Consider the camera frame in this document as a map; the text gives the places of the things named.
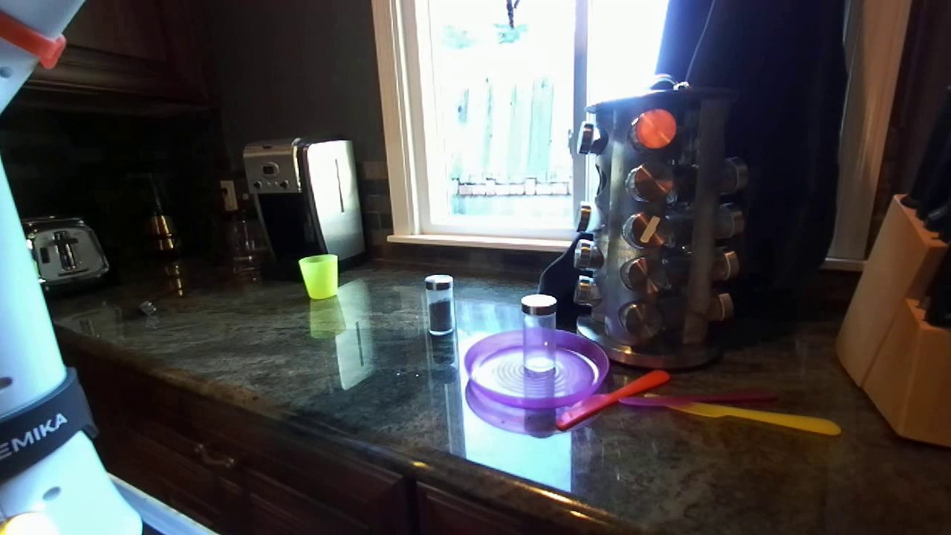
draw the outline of glass jar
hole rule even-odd
[[[454,329],[454,290],[450,274],[426,277],[426,329],[432,335],[450,335]]]
[[[553,293],[523,298],[523,368],[533,374],[557,371],[550,335],[557,329],[558,299]]]

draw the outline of window sill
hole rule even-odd
[[[570,241],[545,237],[498,237],[498,234],[386,234],[386,244],[408,246],[459,246],[459,250],[518,250],[518,253],[564,253]]]

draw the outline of cabinet handle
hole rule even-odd
[[[196,442],[196,454],[199,454],[199,460],[203,463],[209,463],[209,467],[235,467],[235,457],[233,454],[214,454],[214,451],[209,451],[209,446],[205,442]]]

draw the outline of granite countertop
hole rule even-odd
[[[720,362],[677,374],[667,391],[777,391],[774,411],[829,415],[841,437],[633,408],[533,437],[469,408],[460,359],[474,341],[521,327],[518,298],[536,278],[459,274],[459,333],[432,341],[422,277],[356,268],[328,304],[310,304],[301,284],[209,277],[188,287],[120,284],[52,310],[74,345],[347,437],[483,498],[536,494],[646,531],[951,528],[948,448],[896,437],[839,365],[836,317],[740,323],[747,335]],[[608,390],[637,374],[613,365]]]

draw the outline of window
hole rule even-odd
[[[561,250],[587,105],[654,79],[667,0],[374,0],[392,241]]]

